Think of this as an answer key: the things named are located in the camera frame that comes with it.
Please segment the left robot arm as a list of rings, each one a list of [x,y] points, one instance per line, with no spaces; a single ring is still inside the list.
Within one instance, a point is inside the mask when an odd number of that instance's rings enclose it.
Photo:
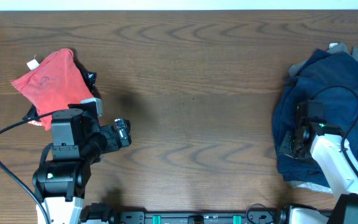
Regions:
[[[91,166],[102,154],[131,145],[130,130],[127,119],[100,126],[92,111],[71,108],[53,113],[52,159],[43,155],[33,175],[40,200],[37,211],[47,217],[47,223],[119,223],[113,208],[102,203],[84,205],[85,190]]]

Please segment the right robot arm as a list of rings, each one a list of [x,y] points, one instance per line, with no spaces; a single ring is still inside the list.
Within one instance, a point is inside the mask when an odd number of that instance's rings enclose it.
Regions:
[[[297,106],[297,127],[287,132],[280,153],[317,164],[336,200],[330,214],[306,205],[287,205],[279,223],[358,223],[358,161],[339,126],[327,124],[323,104],[307,100]]]

